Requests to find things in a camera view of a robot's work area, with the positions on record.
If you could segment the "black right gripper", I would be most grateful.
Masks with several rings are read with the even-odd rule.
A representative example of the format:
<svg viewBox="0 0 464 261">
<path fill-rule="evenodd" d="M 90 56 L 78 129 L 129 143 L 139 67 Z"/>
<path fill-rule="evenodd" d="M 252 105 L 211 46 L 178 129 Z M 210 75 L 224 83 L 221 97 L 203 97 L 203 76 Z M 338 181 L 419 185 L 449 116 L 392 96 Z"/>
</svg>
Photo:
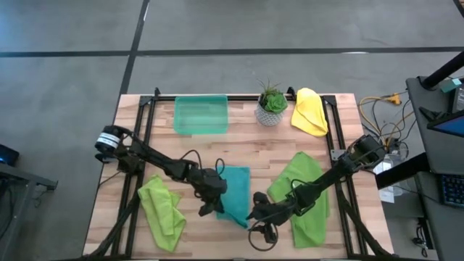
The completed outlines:
<svg viewBox="0 0 464 261">
<path fill-rule="evenodd" d="M 284 224 L 291 216 L 299 211 L 299 197 L 295 193 L 288 193 L 284 200 L 271 203 L 268 195 L 256 192 L 253 195 L 254 206 L 247 220 L 268 222 L 276 226 Z"/>
</svg>

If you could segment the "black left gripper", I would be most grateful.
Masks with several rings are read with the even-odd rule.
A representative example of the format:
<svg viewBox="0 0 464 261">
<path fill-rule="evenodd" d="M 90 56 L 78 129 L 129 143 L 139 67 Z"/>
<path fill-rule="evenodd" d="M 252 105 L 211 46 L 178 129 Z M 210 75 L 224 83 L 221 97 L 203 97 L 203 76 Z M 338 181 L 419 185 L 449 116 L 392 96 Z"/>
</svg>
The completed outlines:
<svg viewBox="0 0 464 261">
<path fill-rule="evenodd" d="M 194 195 L 214 207 L 222 205 L 221 195 L 227 191 L 226 180 L 212 168 L 193 169 L 188 174 L 188 182 L 194 188 Z"/>
</svg>

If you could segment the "teal microfiber towel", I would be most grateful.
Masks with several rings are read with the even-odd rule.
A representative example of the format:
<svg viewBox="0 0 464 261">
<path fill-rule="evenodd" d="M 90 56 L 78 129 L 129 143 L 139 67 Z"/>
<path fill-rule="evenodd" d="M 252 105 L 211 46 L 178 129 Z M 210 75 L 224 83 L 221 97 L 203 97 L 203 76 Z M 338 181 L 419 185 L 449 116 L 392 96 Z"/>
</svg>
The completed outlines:
<svg viewBox="0 0 464 261">
<path fill-rule="evenodd" d="M 221 195 L 224 213 L 217 212 L 218 220 L 233 221 L 239 227 L 247 229 L 250 213 L 250 169 L 249 167 L 225 166 L 221 177 L 226 180 L 227 191 Z"/>
</svg>

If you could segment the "lime microfiber towel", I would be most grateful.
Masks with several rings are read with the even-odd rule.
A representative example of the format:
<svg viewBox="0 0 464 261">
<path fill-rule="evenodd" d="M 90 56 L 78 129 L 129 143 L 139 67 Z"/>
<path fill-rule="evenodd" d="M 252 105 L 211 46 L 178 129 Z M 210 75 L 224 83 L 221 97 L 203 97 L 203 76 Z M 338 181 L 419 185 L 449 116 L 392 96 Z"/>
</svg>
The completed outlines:
<svg viewBox="0 0 464 261">
<path fill-rule="evenodd" d="M 186 226 L 178 209 L 181 195 L 171 192 L 158 175 L 150 177 L 137 193 L 155 244 L 173 253 Z"/>
</svg>

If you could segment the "dark green microfiber towel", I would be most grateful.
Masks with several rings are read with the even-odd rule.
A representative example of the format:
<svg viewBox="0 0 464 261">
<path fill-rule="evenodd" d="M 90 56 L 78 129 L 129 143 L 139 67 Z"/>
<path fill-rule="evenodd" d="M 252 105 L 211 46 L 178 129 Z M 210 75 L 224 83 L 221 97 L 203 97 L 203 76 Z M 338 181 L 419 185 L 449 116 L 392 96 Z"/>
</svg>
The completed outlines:
<svg viewBox="0 0 464 261">
<path fill-rule="evenodd" d="M 291 189 L 309 183 L 323 174 L 316 159 L 297 152 L 290 163 L 267 189 L 267 194 L 274 202 L 282 201 Z M 303 216 L 293 215 L 290 218 L 294 246 L 297 249 L 319 247 L 326 240 L 326 224 L 330 216 L 330 201 L 327 191 L 321 193 L 315 206 Z"/>
</svg>

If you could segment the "yellow microfiber towel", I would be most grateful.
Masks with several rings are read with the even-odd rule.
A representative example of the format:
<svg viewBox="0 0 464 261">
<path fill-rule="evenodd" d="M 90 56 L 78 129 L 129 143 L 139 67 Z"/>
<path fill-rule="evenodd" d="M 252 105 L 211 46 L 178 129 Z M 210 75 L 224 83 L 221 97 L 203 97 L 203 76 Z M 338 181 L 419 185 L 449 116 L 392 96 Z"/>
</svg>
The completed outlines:
<svg viewBox="0 0 464 261">
<path fill-rule="evenodd" d="M 328 133 L 325 116 L 320 96 L 310 88 L 299 89 L 291 125 L 311 136 L 325 136 Z"/>
</svg>

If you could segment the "green translucent plastic bin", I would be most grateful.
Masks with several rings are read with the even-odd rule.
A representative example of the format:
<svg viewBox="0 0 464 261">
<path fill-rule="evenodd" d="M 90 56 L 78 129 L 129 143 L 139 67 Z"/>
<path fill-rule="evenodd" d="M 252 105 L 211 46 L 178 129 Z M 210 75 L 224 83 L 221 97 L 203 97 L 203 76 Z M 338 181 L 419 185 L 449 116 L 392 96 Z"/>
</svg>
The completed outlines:
<svg viewBox="0 0 464 261">
<path fill-rule="evenodd" d="M 173 129 L 181 135 L 226 133 L 228 97 L 226 95 L 176 97 Z"/>
</svg>

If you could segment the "succulent in patterned pot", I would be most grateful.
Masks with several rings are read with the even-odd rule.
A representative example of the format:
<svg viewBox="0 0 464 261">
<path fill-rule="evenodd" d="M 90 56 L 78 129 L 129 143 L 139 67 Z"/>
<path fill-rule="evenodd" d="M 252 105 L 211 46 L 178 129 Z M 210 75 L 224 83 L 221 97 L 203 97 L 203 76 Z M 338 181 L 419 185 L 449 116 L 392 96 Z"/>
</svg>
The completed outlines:
<svg viewBox="0 0 464 261">
<path fill-rule="evenodd" d="M 263 92 L 258 99 L 258 105 L 254 114 L 259 123 L 264 126 L 274 126 L 283 119 L 283 112 L 288 107 L 288 102 L 282 91 L 278 90 L 279 83 L 272 85 L 270 79 L 267 83 L 258 79 L 263 87 Z"/>
</svg>

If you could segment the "white paper sheet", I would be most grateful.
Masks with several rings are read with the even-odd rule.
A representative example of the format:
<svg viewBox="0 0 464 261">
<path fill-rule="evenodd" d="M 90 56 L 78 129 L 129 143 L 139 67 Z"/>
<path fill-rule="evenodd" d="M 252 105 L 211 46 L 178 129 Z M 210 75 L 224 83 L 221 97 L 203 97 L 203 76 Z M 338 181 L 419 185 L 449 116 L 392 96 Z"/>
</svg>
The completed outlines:
<svg viewBox="0 0 464 261">
<path fill-rule="evenodd" d="M 391 169 L 393 166 L 394 166 L 394 162 L 389 157 L 389 155 L 386 155 L 384 159 L 373 168 L 373 172 L 375 173 L 375 175 L 379 175 L 380 173 Z M 378 193 L 380 196 L 380 200 L 382 202 L 391 203 L 391 204 L 394 203 L 394 187 L 393 186 L 387 186 L 385 188 L 379 189 Z"/>
</svg>

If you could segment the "black desk support bar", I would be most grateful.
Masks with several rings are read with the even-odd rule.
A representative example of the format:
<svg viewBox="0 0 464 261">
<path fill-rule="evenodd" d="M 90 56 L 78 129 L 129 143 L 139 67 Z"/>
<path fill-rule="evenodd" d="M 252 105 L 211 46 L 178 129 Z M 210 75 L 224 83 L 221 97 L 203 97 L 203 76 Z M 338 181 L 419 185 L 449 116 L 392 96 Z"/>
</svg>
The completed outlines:
<svg viewBox="0 0 464 261">
<path fill-rule="evenodd" d="M 377 188 L 380 190 L 388 186 L 393 186 L 395 183 L 412 178 L 419 172 L 428 172 L 430 170 L 428 157 L 426 153 L 423 152 L 376 175 Z"/>
</svg>

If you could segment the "grey metal cart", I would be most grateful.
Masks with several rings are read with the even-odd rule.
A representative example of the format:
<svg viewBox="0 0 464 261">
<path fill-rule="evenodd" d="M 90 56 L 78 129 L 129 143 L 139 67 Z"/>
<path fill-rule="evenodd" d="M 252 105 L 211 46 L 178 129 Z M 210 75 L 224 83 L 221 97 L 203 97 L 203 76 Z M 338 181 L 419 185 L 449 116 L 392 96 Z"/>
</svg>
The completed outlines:
<svg viewBox="0 0 464 261">
<path fill-rule="evenodd" d="M 5 228 L 0 228 L 0 261 L 8 261 L 11 256 L 14 243 L 20 233 L 30 203 L 33 201 L 33 193 L 37 186 L 44 186 L 47 191 L 54 191 L 58 180 L 45 178 L 41 175 L 25 172 L 24 170 L 6 164 L 0 164 L 0 178 L 7 180 L 5 191 L 13 186 L 22 187 L 18 196 L 14 196 L 12 207 L 9 208 L 9 217 Z"/>
</svg>

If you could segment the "black keyboard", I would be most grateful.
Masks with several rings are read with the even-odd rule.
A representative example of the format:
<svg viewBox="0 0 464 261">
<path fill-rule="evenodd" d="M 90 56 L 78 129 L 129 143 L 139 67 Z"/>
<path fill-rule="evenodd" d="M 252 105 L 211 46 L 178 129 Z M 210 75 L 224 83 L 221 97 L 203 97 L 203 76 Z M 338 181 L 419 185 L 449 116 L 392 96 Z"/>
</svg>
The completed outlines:
<svg viewBox="0 0 464 261">
<path fill-rule="evenodd" d="M 441 175 L 439 188 L 443 204 L 464 209 L 464 175 Z"/>
</svg>

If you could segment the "grey desk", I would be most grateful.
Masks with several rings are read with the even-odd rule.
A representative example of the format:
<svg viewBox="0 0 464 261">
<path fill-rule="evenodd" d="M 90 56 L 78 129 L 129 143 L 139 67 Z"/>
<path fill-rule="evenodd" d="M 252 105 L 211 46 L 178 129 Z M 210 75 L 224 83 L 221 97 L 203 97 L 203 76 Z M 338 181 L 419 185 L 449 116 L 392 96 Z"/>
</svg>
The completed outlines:
<svg viewBox="0 0 464 261">
<path fill-rule="evenodd" d="M 430 166 L 429 171 L 419 172 L 415 179 L 425 196 L 423 203 L 434 246 L 440 261 L 464 261 L 464 208 L 442 204 L 439 195 L 441 174 L 464 174 L 464 138 L 429 130 L 428 121 L 419 110 L 425 107 L 446 112 L 450 95 L 439 89 L 424 89 L 417 78 L 408 78 L 406 86 Z"/>
</svg>

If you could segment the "black device with blue light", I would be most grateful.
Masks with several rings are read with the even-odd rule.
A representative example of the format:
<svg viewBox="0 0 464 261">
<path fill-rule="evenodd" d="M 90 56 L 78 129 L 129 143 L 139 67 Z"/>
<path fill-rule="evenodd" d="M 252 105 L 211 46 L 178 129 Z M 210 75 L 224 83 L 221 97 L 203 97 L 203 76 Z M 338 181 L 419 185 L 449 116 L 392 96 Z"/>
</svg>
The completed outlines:
<svg viewBox="0 0 464 261">
<path fill-rule="evenodd" d="M 20 153 L 8 146 L 0 144 L 0 164 L 14 167 L 20 157 Z"/>
</svg>

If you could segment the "laptop with blue screen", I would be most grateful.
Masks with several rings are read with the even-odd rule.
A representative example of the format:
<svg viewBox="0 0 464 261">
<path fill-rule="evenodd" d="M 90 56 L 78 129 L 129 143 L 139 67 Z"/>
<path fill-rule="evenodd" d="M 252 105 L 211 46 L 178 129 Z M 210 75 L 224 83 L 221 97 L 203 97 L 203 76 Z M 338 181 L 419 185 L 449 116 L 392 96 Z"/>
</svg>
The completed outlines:
<svg viewBox="0 0 464 261">
<path fill-rule="evenodd" d="M 434 120 L 427 125 L 427 128 L 464 138 L 464 110 Z"/>
</svg>

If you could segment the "small teal box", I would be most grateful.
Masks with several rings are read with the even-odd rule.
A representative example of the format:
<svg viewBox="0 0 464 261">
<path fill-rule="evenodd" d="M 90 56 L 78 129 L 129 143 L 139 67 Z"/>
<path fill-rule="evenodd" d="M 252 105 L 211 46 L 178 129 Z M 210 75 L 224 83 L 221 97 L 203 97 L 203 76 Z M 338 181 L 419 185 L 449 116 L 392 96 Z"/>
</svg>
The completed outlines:
<svg viewBox="0 0 464 261">
<path fill-rule="evenodd" d="M 455 90 L 456 88 L 460 87 L 463 84 L 460 78 L 451 78 L 448 80 L 444 80 L 440 85 L 440 90 L 442 93 L 446 94 L 450 91 Z"/>
</svg>

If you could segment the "black pole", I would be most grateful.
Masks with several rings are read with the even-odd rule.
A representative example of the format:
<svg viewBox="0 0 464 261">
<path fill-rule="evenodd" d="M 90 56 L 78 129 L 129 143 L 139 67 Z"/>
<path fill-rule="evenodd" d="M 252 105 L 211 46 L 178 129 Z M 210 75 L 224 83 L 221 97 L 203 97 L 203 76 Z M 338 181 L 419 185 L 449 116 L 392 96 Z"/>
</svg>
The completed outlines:
<svg viewBox="0 0 464 261">
<path fill-rule="evenodd" d="M 456 57 L 448 61 L 428 77 L 420 80 L 420 84 L 424 89 L 431 90 L 461 67 L 464 67 L 464 51 L 460 52 Z"/>
</svg>

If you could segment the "black aluminium table frame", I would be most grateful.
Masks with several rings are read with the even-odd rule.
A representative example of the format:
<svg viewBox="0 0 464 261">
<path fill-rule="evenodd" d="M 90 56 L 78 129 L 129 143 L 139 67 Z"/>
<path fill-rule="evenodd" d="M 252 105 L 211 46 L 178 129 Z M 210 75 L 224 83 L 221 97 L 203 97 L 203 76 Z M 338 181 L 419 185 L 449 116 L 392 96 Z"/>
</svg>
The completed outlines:
<svg viewBox="0 0 464 261">
<path fill-rule="evenodd" d="M 231 94 L 228 97 L 228 131 L 221 135 L 176 134 L 173 129 L 175 96 L 160 93 L 121 96 L 115 122 L 140 130 L 150 145 L 164 154 L 179 157 L 195 149 L 205 166 L 222 158 L 229 165 L 250 167 L 251 192 L 267 188 L 299 151 L 319 160 L 322 167 L 328 167 L 332 162 L 331 151 L 344 148 L 363 131 L 352 94 L 321 96 L 329 123 L 329 133 L 322 138 L 303 133 L 288 121 L 274 127 L 260 125 L 254 116 L 257 100 L 255 94 Z M 143 210 L 136 209 L 106 253 L 97 255 L 96 249 L 116 223 L 137 185 L 156 173 L 158 169 L 149 165 L 142 177 L 125 178 L 116 175 L 114 164 L 104 167 L 101 173 L 104 185 L 97 191 L 82 261 L 383 261 L 394 257 L 375 178 L 370 173 L 330 187 L 327 239 L 320 247 L 294 248 L 291 226 L 285 224 L 280 227 L 278 244 L 272 250 L 257 251 L 254 249 L 256 235 L 229 220 L 218 220 L 212 214 L 200 217 L 201 203 L 194 197 L 192 187 L 166 178 L 169 189 L 181 195 L 178 207 L 187 221 L 176 250 L 169 253 L 156 246 Z"/>
</svg>

